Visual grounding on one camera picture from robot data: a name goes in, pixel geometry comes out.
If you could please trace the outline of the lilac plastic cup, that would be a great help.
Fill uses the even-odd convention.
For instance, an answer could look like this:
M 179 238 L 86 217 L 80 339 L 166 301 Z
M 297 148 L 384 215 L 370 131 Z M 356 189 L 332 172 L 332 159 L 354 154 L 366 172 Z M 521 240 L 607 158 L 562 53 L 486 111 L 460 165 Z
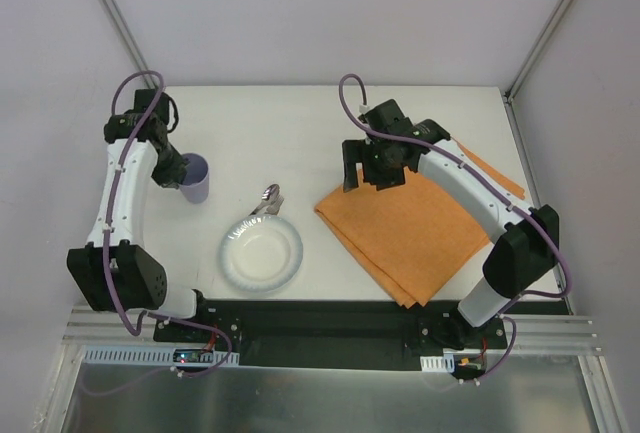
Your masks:
M 209 195 L 209 165 L 196 153 L 185 153 L 186 175 L 179 186 L 180 192 L 192 204 L 203 203 Z

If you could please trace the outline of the orange cloth napkin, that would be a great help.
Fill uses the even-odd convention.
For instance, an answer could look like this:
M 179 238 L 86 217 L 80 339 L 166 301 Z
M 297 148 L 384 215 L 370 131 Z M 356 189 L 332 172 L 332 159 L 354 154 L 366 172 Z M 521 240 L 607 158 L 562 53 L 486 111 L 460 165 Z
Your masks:
M 490 243 L 481 226 L 433 181 L 409 173 L 400 187 L 336 188 L 314 207 L 357 263 L 400 306 L 434 297 Z

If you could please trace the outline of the white blue-rimmed plate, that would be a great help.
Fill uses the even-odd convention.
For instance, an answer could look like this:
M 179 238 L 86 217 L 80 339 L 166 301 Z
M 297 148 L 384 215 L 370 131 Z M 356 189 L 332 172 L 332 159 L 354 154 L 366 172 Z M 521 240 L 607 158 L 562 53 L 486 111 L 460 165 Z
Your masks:
M 236 289 L 271 293 L 298 273 L 304 247 L 298 230 L 286 219 L 261 214 L 242 218 L 224 234 L 218 248 L 222 275 Z

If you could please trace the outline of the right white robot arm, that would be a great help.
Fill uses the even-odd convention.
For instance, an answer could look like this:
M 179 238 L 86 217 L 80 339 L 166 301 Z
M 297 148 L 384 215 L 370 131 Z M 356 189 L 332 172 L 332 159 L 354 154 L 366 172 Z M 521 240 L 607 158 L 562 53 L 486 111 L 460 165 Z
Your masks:
M 490 319 L 557 264 L 557 213 L 515 197 L 482 171 L 438 123 L 413 123 L 395 100 L 375 107 L 363 104 L 353 121 L 366 137 L 342 144 L 344 191 L 361 182 L 378 190 L 393 188 L 404 184 L 407 171 L 420 174 L 442 188 L 491 241 L 482 279 L 458 303 L 459 317 L 449 324 L 456 345 L 473 347 L 484 338 Z

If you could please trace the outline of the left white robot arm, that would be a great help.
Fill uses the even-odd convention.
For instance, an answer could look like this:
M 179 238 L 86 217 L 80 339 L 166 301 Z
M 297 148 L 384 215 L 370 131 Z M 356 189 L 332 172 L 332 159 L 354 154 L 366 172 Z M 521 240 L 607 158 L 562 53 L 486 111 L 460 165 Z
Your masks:
M 169 280 L 144 248 L 143 222 L 150 184 L 178 189 L 192 204 L 209 194 L 209 167 L 196 153 L 181 154 L 169 135 L 178 124 L 175 100 L 138 89 L 131 109 L 104 126 L 107 173 L 96 221 L 86 243 L 68 251 L 67 268 L 88 305 L 98 312 L 147 310 L 178 318 L 192 342 L 205 339 L 212 319 L 198 309 L 200 293 Z

